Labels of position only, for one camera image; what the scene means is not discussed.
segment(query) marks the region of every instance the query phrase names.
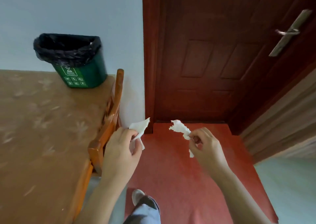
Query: tissue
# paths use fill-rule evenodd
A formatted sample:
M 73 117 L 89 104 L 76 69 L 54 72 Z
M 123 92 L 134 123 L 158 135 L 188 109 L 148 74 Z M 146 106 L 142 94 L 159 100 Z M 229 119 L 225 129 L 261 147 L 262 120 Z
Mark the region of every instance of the tissue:
M 173 126 L 169 127 L 169 130 L 173 130 L 175 132 L 183 133 L 183 137 L 186 140 L 190 140 L 191 139 L 189 137 L 189 134 L 191 133 L 191 131 L 182 122 L 180 122 L 179 120 L 173 120 L 171 122 L 173 122 Z M 193 155 L 193 153 L 191 152 L 190 149 L 189 149 L 189 153 L 190 153 L 190 157 L 191 158 L 194 157 L 194 155 Z
M 143 150 L 145 149 L 145 146 L 144 146 L 142 140 L 140 139 L 140 137 L 144 134 L 144 131 L 145 131 L 146 127 L 148 126 L 149 121 L 150 121 L 150 118 L 147 118 L 144 121 L 135 122 L 135 123 L 130 124 L 129 129 L 134 129 L 138 132 L 138 135 L 135 138 L 133 138 L 133 140 L 131 141 L 131 144 L 133 146 L 132 149 L 134 149 L 135 140 L 137 138 L 139 138 Z

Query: person's right arm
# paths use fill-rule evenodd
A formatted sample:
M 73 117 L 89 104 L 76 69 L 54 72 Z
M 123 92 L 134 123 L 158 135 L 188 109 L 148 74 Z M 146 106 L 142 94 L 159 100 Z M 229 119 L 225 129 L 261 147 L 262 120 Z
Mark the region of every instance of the person's right arm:
M 190 150 L 223 192 L 234 224 L 271 224 L 229 168 L 222 147 L 214 135 L 204 127 L 192 131 L 189 137 L 192 138 Z M 198 148 L 196 142 L 201 142 L 202 148 Z

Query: trash can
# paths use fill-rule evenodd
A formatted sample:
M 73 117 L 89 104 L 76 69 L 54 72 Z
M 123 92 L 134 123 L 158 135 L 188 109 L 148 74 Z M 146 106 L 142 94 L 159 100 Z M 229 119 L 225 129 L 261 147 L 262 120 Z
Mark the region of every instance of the trash can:
M 71 88 L 97 87 L 107 77 L 100 37 L 43 33 L 33 46 Z

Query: chair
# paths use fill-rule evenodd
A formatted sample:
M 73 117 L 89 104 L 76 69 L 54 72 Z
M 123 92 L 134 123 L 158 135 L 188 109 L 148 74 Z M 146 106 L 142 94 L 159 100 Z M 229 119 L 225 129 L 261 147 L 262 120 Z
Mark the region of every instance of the chair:
M 121 102 L 123 90 L 124 70 L 118 69 L 116 73 L 115 94 L 111 96 L 103 118 L 103 126 L 101 127 L 97 137 L 90 142 L 88 153 L 97 176 L 102 174 L 102 163 L 104 155 L 104 146 L 109 141 L 111 135 L 121 125 L 119 120 L 119 106 Z

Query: foot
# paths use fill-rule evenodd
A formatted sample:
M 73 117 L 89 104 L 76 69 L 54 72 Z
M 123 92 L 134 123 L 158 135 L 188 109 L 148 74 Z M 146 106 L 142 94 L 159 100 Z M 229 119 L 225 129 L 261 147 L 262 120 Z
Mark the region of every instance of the foot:
M 134 206 L 137 205 L 139 200 L 145 195 L 145 193 L 142 190 L 136 189 L 132 193 L 132 201 Z

